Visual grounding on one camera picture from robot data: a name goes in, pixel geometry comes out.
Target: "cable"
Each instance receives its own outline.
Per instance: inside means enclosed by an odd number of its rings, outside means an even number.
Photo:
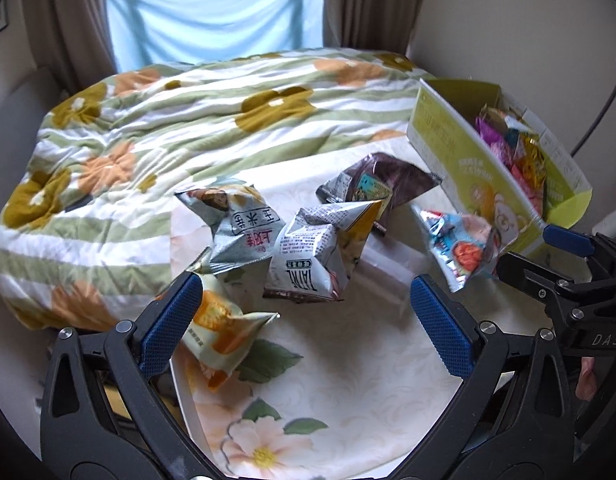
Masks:
[[[585,142],[590,138],[590,136],[592,135],[592,133],[594,132],[594,130],[596,130],[596,127],[599,125],[599,123],[601,122],[601,120],[603,119],[603,117],[605,116],[606,112],[608,111],[608,109],[610,108],[610,106],[612,106],[612,103],[614,102],[614,99],[616,98],[616,85],[614,85],[614,89],[612,90],[612,93],[610,94],[610,97],[608,98],[608,100],[605,102],[605,104],[603,105],[603,108],[601,109],[601,111],[599,112],[599,115],[597,115],[596,119],[594,120],[594,122],[592,123],[592,126],[590,126],[590,128],[588,129],[588,131],[585,133],[585,135],[581,138],[581,140],[579,140],[579,142],[576,144],[576,146],[574,147],[574,149],[572,150],[572,152],[570,153],[570,156],[575,156],[576,153],[581,149],[581,147],[585,144]]]

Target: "person's hand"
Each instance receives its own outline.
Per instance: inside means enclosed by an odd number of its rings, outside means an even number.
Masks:
[[[574,394],[581,400],[592,400],[599,385],[594,375],[594,357],[581,357],[581,373]]]

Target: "bed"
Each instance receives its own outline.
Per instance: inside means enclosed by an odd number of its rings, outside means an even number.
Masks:
[[[48,113],[0,215],[0,293],[29,328],[135,319],[203,249],[174,190],[404,136],[419,78],[319,49],[121,73]]]

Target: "blue gripper pad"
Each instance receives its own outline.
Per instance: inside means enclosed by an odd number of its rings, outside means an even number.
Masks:
[[[590,237],[558,225],[550,224],[543,229],[543,241],[580,258],[594,254],[594,245]]]
[[[146,379],[162,374],[168,367],[172,352],[199,309],[202,293],[201,278],[191,274],[142,339],[139,370]]]
[[[421,277],[412,280],[410,304],[450,375],[466,379],[474,368],[472,343]]]

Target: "yellow cardboard box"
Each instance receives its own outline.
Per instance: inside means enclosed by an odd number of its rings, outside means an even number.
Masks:
[[[513,113],[539,134],[546,156],[547,223],[572,227],[583,216],[592,187],[555,135],[499,85],[460,80],[421,81],[408,139],[460,212],[479,214],[501,232],[502,245],[530,254],[546,225],[507,168],[490,152],[473,124],[483,105]]]

